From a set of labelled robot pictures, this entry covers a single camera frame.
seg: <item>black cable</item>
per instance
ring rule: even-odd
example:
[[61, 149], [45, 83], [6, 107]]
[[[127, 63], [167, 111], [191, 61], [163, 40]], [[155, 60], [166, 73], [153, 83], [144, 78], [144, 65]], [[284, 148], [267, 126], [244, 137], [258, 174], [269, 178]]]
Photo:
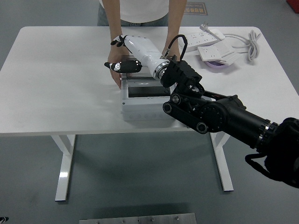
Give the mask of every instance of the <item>black cable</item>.
[[179, 37], [182, 37], [183, 38], [183, 41], [184, 41], [184, 48], [183, 48], [183, 51], [182, 51], [182, 53], [181, 53], [181, 57], [179, 58], [180, 59], [180, 61], [183, 59], [183, 57], [184, 57], [184, 54], [185, 54], [185, 52], [186, 52], [186, 49], [187, 49], [187, 45], [188, 45], [188, 41], [187, 41], [187, 38], [185, 37], [185, 35], [183, 35], [183, 34], [179, 34], [179, 35], [177, 35], [177, 36], [175, 36], [173, 39], [172, 39], [172, 41], [170, 42], [170, 44], [169, 44], [169, 46], [168, 46], [168, 49], [170, 49], [171, 48], [171, 46], [172, 46], [172, 44], [174, 43], [174, 41], [176, 40], [176, 39], [178, 39]]

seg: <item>power outlet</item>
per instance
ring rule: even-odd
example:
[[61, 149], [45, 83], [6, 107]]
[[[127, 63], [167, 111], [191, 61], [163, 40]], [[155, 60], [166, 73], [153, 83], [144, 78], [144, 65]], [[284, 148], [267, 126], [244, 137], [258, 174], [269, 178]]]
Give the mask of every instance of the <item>power outlet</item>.
[[[201, 31], [195, 34], [186, 35], [186, 39], [188, 41], [186, 52], [197, 50], [197, 47], [210, 46], [225, 38], [224, 35], [219, 30], [215, 29], [215, 30], [211, 30], [211, 32], [216, 34], [218, 38], [214, 37], [212, 34], [206, 31]], [[181, 38], [179, 38], [178, 40], [178, 45], [181, 48], [183, 48], [185, 45], [184, 41]]]

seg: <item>metal plate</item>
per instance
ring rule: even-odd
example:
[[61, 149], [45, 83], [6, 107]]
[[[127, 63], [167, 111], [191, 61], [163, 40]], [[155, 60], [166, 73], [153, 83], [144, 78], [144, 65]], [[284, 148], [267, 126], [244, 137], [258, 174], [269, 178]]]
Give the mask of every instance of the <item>metal plate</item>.
[[194, 213], [80, 220], [79, 224], [197, 224]]

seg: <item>white table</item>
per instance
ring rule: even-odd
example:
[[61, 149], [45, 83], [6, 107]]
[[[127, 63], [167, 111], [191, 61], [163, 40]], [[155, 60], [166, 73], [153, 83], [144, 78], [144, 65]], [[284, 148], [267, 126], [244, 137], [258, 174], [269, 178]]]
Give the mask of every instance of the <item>white table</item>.
[[[218, 28], [247, 36], [251, 29]], [[181, 28], [188, 34], [197, 27]], [[150, 38], [159, 49], [166, 28], [123, 28]], [[76, 134], [187, 131], [175, 120], [123, 121], [120, 90], [104, 67], [109, 53], [108, 27], [25, 27], [0, 71], [0, 136], [51, 135], [63, 152], [56, 201], [66, 199]], [[234, 65], [211, 69], [196, 52], [186, 60], [207, 91], [237, 94], [248, 111], [281, 123], [299, 117], [299, 97], [262, 35], [254, 63], [242, 56]], [[232, 190], [222, 145], [227, 136], [212, 134], [224, 189]]]

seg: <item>person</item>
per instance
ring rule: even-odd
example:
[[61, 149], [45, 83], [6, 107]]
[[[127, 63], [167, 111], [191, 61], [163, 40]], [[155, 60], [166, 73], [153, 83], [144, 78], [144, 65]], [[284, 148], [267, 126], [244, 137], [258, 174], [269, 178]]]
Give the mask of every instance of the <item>person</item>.
[[[109, 26], [111, 41], [122, 35], [122, 26], [167, 26], [165, 47], [178, 35], [187, 0], [100, 0], [98, 26]], [[111, 46], [108, 62], [121, 61], [128, 55], [126, 47]], [[171, 47], [169, 55], [179, 57], [178, 41]], [[121, 88], [120, 74], [110, 70], [115, 83]]]

